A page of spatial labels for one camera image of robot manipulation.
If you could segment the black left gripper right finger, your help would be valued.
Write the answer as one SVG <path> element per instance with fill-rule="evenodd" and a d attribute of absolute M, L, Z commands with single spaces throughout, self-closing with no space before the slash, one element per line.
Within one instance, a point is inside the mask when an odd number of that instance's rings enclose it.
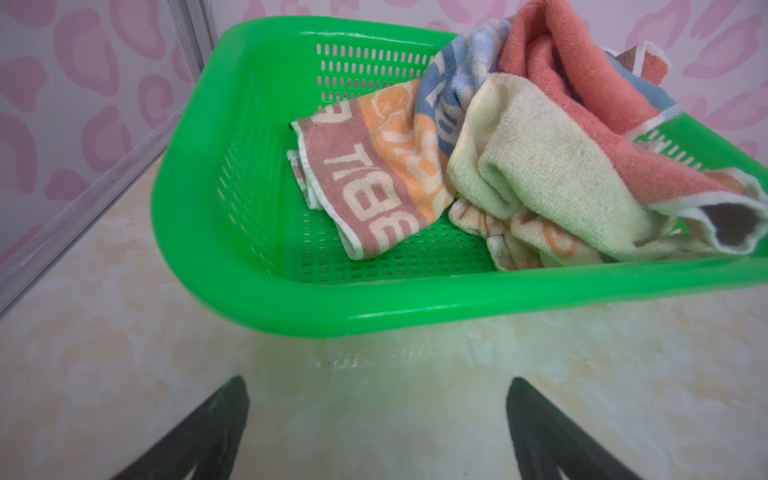
<path fill-rule="evenodd" d="M 506 413 L 525 480 L 640 479 L 522 377 L 512 380 Z"/>

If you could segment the pale yellow teal towel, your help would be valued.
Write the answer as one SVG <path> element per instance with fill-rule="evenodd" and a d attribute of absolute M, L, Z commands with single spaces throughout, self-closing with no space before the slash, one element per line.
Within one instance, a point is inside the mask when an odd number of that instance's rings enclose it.
<path fill-rule="evenodd" d="M 528 80 L 490 75 L 473 97 L 448 176 L 451 221 L 497 269 L 671 259 L 685 238 L 641 205 L 588 135 Z"/>

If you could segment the red brown bear towel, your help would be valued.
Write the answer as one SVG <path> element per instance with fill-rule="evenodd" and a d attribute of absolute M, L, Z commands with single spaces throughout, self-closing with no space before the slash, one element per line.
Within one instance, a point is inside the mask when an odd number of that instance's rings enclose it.
<path fill-rule="evenodd" d="M 657 83 L 668 70 L 656 48 L 637 47 L 634 75 L 593 43 L 566 1 L 530 1 L 512 20 L 500 71 L 534 83 L 601 148 L 640 205 L 680 218 L 695 238 L 728 255 L 754 252 L 767 234 L 767 196 L 736 168 L 700 171 L 636 143 L 679 116 Z"/>

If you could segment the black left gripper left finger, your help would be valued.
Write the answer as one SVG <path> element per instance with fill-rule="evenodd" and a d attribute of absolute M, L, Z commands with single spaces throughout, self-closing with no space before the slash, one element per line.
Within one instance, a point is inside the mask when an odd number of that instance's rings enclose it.
<path fill-rule="evenodd" d="M 246 426 L 250 400 L 234 376 L 117 479 L 228 479 Z"/>

